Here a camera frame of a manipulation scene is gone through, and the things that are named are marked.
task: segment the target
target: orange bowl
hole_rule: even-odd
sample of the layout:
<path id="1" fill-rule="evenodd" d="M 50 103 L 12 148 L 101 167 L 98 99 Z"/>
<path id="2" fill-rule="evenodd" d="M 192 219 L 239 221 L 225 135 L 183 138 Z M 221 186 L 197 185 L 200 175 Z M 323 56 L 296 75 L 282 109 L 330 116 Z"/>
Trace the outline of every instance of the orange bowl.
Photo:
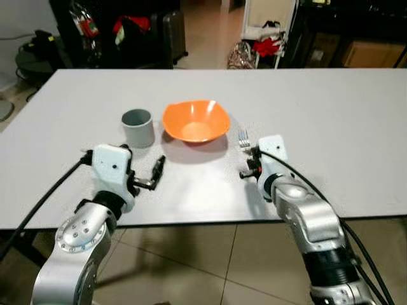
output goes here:
<path id="1" fill-rule="evenodd" d="M 230 128 L 226 111 L 214 100 L 191 100 L 170 104 L 163 114 L 165 131 L 185 142 L 206 142 Z"/>

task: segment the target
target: gray cup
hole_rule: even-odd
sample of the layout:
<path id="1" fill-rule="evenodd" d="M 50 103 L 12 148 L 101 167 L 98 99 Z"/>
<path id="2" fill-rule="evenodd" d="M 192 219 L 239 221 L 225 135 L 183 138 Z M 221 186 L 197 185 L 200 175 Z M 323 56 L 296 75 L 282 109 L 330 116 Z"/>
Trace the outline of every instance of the gray cup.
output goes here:
<path id="1" fill-rule="evenodd" d="M 121 122 L 130 147 L 143 148 L 154 143 L 153 118 L 147 110 L 127 111 L 121 117 Z"/>

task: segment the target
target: table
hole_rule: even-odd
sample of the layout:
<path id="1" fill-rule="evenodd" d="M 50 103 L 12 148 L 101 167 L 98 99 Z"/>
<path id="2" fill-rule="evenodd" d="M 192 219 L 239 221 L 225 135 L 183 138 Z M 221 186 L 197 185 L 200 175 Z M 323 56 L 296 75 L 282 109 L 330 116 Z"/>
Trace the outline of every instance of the table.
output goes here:
<path id="1" fill-rule="evenodd" d="M 217 100 L 231 130 L 191 145 L 160 123 L 165 106 Z M 321 188 L 346 218 L 407 214 L 407 71 L 390 69 L 269 71 L 59 70 L 0 134 L 0 229 L 13 229 L 48 188 L 89 149 L 125 141 L 121 115 L 152 112 L 156 140 L 134 150 L 136 176 L 167 162 L 156 191 L 142 190 L 120 226 L 279 221 L 254 178 L 240 180 L 252 143 L 281 134 L 289 162 Z M 82 166 L 27 228 L 55 228 L 92 199 Z"/>

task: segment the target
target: metal fork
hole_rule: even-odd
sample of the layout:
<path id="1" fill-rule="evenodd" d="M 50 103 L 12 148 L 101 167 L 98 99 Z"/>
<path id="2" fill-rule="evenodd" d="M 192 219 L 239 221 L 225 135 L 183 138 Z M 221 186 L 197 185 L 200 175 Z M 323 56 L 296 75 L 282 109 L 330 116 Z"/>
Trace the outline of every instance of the metal fork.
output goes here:
<path id="1" fill-rule="evenodd" d="M 238 142 L 239 142 L 239 147 L 240 150 L 242 150 L 246 154 L 251 154 L 251 145 L 250 145 L 250 140 L 249 136 L 247 134 L 247 130 L 240 130 L 238 135 Z"/>

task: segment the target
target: red cloth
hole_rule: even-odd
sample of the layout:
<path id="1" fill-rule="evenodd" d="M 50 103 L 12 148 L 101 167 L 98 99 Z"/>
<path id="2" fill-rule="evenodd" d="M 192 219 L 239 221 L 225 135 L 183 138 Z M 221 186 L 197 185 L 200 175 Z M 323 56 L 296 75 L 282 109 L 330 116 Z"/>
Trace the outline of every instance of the red cloth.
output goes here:
<path id="1" fill-rule="evenodd" d="M 276 54 L 276 52 L 280 48 L 279 45 L 275 45 L 279 41 L 280 40 L 273 41 L 271 38 L 268 38 L 264 41 L 256 41 L 253 45 L 253 50 L 259 52 L 260 57 L 265 57 L 267 55 L 272 56 Z"/>
<path id="2" fill-rule="evenodd" d="M 142 28 L 145 31 L 148 31 L 148 29 L 150 28 L 150 20 L 147 17 L 131 17 L 122 15 L 119 17 L 119 19 L 117 19 L 116 23 L 114 24 L 113 32 L 115 34 L 117 34 L 117 32 L 120 30 L 121 21 L 123 20 L 123 18 L 129 18 L 131 21 L 133 21 L 135 24 L 137 24 L 140 28 Z"/>

